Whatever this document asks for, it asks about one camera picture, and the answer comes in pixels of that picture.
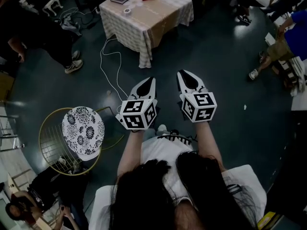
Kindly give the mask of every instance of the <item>yellow metal frame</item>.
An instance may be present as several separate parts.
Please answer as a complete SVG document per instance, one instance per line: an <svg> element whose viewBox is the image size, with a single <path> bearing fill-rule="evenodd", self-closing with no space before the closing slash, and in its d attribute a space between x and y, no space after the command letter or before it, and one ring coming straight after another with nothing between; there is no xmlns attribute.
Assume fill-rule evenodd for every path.
<svg viewBox="0 0 307 230"><path fill-rule="evenodd" d="M103 111L103 110L105 110L105 109L107 109L107 108L109 108L110 111L111 111L111 113L112 113L112 115L115 116L114 113L113 113L113 111L112 111L112 109L111 109L111 107L109 107L109 106L104 107L104 108L100 108L100 109L96 110L96 112L98 113L98 112ZM41 134L42 127L44 126L45 122L48 120L48 118L49 118L50 116L52 116L52 115L55 114L56 112L63 111L63 110L71 110L71 109L72 109L71 107L64 107L64 108L57 109L57 110L53 111L52 113L50 113L50 114L45 118L45 120L43 121L42 125L40 126L39 134L38 134L38 144L39 144L39 149L40 149L41 152L42 152L42 148L41 148L41 145L40 145L40 134ZM109 146L109 147L107 147L107 148L103 148L103 149L102 149L102 148L100 147L99 154L98 154L97 159L96 159L96 161L94 162L94 164L93 164L88 170L86 170L86 171L84 171L84 172L82 172L82 173L79 173L79 174L68 174L68 173L63 173L63 172L61 172L61 171L55 169L55 168L54 168L52 165L50 165L50 163L46 160L45 156L43 155L43 152L42 152L42 155L43 155L43 158L44 158L44 160L46 161L46 163L47 163L52 169L54 169L56 172L58 172L58 173L60 173L60 174L63 174L63 175L69 175L69 176L82 175L82 174L85 174L85 173L89 172L92 168L94 168L94 166L97 164L97 162L98 162L98 160L99 160L99 158L100 158L101 151L107 150L107 149L110 149L110 148L114 147L116 144L118 144L118 143L124 138L124 136L125 136L125 135L122 135L122 136L118 139L118 141L116 141L113 145L111 145L111 146Z"/></svg>

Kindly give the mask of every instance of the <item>shorts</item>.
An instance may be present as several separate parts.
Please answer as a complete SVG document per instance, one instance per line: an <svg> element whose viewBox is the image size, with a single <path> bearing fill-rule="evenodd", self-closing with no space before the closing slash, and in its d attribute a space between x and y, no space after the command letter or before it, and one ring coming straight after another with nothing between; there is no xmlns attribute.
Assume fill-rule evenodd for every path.
<svg viewBox="0 0 307 230"><path fill-rule="evenodd" d="M284 36L277 40L275 44L268 47L267 53L271 57L272 61L286 61L295 57Z"/></svg>
<svg viewBox="0 0 307 230"><path fill-rule="evenodd" d="M262 4L258 3L256 0L238 0L238 4L245 8L249 8L250 6L253 7L263 7Z"/></svg>

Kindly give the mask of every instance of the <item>dark green floor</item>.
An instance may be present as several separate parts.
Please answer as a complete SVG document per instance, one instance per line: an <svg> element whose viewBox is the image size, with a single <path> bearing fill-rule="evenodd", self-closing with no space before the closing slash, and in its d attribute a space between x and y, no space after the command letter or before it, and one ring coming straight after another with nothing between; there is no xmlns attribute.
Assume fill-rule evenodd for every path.
<svg viewBox="0 0 307 230"><path fill-rule="evenodd" d="M246 27L226 8L213 7L189 27L179 26L177 33L165 35L153 50L151 69L138 68L139 54L116 41L108 44L106 52L121 52L119 83L127 93L139 81L156 78L161 108L156 126L163 123L183 135L195 132L190 121L183 121L177 105L176 72L186 69L201 77L218 103L210 125L225 167L250 164L267 190L291 136L292 98L270 69L255 82L246 81L248 72L258 65L258 52L266 48L265 35L268 31L274 33L274 26L258 8L251 10L251 18L252 24ZM99 68L99 52L105 40L101 22L83 31L73 48L81 50L84 66L71 75L65 74L63 67L43 50L30 50L20 66L10 101L24 106L9 104L6 109L8 114L20 115L24 155L37 173L46 166L37 140L40 125L49 113L80 105L93 109L109 105L116 112L120 105L115 91L107 96L111 87ZM118 67L117 54L103 56L103 68L114 85ZM124 143L104 152L92 170L85 207L97 188L114 182Z"/></svg>

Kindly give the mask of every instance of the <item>white chair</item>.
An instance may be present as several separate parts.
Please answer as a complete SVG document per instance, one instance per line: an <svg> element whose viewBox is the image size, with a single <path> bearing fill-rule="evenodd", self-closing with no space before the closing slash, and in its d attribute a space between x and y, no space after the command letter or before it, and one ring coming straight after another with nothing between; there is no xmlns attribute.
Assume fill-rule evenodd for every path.
<svg viewBox="0 0 307 230"><path fill-rule="evenodd" d="M50 0L42 9L48 16L50 16L50 14L46 11L46 9L48 9L49 11L53 12L54 16L57 16L57 14L53 11L53 9L51 8L51 6L56 3L57 5L54 8L60 7L61 9L63 8L63 6L60 4L59 0Z"/></svg>

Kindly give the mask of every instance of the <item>khaki shorts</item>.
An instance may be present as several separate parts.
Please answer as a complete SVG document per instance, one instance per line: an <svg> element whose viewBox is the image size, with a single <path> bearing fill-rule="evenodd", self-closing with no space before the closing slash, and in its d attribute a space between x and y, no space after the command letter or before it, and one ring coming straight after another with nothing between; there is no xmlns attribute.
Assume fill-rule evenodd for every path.
<svg viewBox="0 0 307 230"><path fill-rule="evenodd" d="M289 48L284 36L277 40L275 44L268 47L267 52L272 61L286 61L295 57L295 55L291 52L291 49Z"/></svg>

